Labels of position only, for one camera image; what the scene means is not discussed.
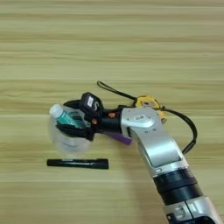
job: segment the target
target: black marker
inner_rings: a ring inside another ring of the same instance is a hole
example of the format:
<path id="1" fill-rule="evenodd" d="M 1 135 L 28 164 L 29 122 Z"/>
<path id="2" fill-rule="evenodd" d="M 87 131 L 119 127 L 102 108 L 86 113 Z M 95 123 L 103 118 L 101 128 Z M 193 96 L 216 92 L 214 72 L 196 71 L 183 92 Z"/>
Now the black marker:
<path id="1" fill-rule="evenodd" d="M 97 159 L 47 159 L 47 166 L 83 167 L 91 169 L 109 169 L 109 161 L 106 158 Z"/>

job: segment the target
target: yellow bracket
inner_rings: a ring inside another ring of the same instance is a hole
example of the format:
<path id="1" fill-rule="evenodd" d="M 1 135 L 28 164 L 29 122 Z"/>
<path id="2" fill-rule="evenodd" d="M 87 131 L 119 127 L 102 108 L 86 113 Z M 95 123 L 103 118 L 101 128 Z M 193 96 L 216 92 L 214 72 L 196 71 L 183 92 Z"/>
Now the yellow bracket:
<path id="1" fill-rule="evenodd" d="M 149 96 L 149 95 L 142 95 L 142 96 L 137 97 L 136 101 L 134 102 L 134 106 L 136 106 L 137 108 L 140 108 L 143 106 L 150 107 L 153 109 L 160 108 L 158 101 L 154 97 Z M 165 123 L 166 122 L 165 113 L 161 110 L 158 110 L 157 112 L 161 118 L 162 123 Z"/>

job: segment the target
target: silver robot arm segment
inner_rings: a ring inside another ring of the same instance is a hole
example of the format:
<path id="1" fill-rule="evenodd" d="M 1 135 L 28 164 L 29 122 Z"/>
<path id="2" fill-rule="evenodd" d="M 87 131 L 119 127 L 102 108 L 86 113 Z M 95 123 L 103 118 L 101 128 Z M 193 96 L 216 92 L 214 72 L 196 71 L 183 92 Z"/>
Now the silver robot arm segment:
<path id="1" fill-rule="evenodd" d="M 164 201 L 171 224 L 223 224 L 175 140 L 164 131 L 152 108 L 124 108 L 122 134 L 138 141 L 139 151 Z"/>

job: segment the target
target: plastic bottle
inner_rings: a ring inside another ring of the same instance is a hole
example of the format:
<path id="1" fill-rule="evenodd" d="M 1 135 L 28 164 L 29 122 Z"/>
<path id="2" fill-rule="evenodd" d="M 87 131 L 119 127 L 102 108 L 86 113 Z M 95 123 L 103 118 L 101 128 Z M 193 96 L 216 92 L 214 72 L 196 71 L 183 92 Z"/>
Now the plastic bottle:
<path id="1" fill-rule="evenodd" d="M 60 124 L 70 124 L 80 128 L 80 125 L 59 104 L 53 105 L 49 113 Z"/>

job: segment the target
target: black cable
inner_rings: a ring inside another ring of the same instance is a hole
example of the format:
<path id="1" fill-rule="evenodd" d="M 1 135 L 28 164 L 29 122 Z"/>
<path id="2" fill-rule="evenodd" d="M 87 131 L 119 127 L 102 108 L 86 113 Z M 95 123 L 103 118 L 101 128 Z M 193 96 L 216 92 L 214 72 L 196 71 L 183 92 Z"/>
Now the black cable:
<path id="1" fill-rule="evenodd" d="M 161 108 L 162 111 L 166 111 L 166 112 L 169 112 L 169 113 L 172 113 L 174 114 L 175 116 L 178 116 L 180 117 L 182 120 L 184 120 L 188 125 L 189 127 L 191 128 L 192 130 L 192 141 L 183 149 L 183 154 L 186 154 L 187 152 L 189 152 L 193 146 L 196 144 L 197 142 L 197 137 L 198 137 L 198 131 L 197 131 L 197 128 L 195 126 L 195 124 L 193 123 L 193 121 L 186 115 L 184 114 L 181 114 L 179 113 L 178 111 L 175 111 L 175 110 L 172 110 L 172 109 L 168 109 L 166 107 L 162 107 Z"/>
<path id="2" fill-rule="evenodd" d="M 120 92 L 120 91 L 117 91 L 116 89 L 108 86 L 107 84 L 103 83 L 102 81 L 97 81 L 97 85 L 100 87 L 100 88 L 104 88 L 112 93 L 115 93 L 117 95 L 121 95 L 121 96 L 124 96 L 126 98 L 129 98 L 131 100 L 134 100 L 136 101 L 137 100 L 137 97 L 134 97 L 132 95 L 129 95 L 129 94 L 125 94 L 123 92 Z M 178 116 L 180 117 L 182 120 L 184 120 L 188 125 L 189 127 L 191 128 L 192 130 L 192 141 L 183 149 L 183 153 L 186 154 L 187 152 L 189 152 L 193 146 L 196 144 L 196 141 L 197 141 L 197 137 L 198 137 L 198 131 L 197 131 L 197 128 L 195 126 L 195 124 L 193 123 L 193 121 L 186 115 L 184 114 L 181 114 L 179 113 L 178 111 L 175 111 L 175 110 L 172 110 L 172 109 L 168 109 L 166 107 L 160 107 L 160 104 L 159 102 L 155 99 L 155 101 L 157 102 L 159 108 L 154 108 L 155 110 L 161 110 L 161 111 L 166 111 L 166 112 L 169 112 L 169 113 L 172 113 L 174 114 L 175 116 Z M 116 108 L 114 110 L 107 110 L 105 112 L 117 112 L 119 111 L 119 108 Z"/>
<path id="3" fill-rule="evenodd" d="M 112 92 L 112 93 L 115 93 L 115 94 L 117 94 L 117 95 L 124 96 L 124 97 L 129 98 L 129 99 L 131 99 L 131 100 L 133 100 L 133 101 L 136 99 L 135 96 L 130 95 L 130 94 L 125 94 L 125 93 L 123 93 L 123 92 L 120 92 L 120 91 L 118 91 L 118 90 L 116 90 L 116 89 L 114 89 L 114 88 L 108 86 L 107 84 L 103 83 L 103 82 L 100 81 L 100 80 L 97 81 L 97 85 L 98 85 L 100 88 L 104 88 L 104 89 L 106 89 L 106 90 L 108 90 L 108 91 L 110 91 L 110 92 Z"/>

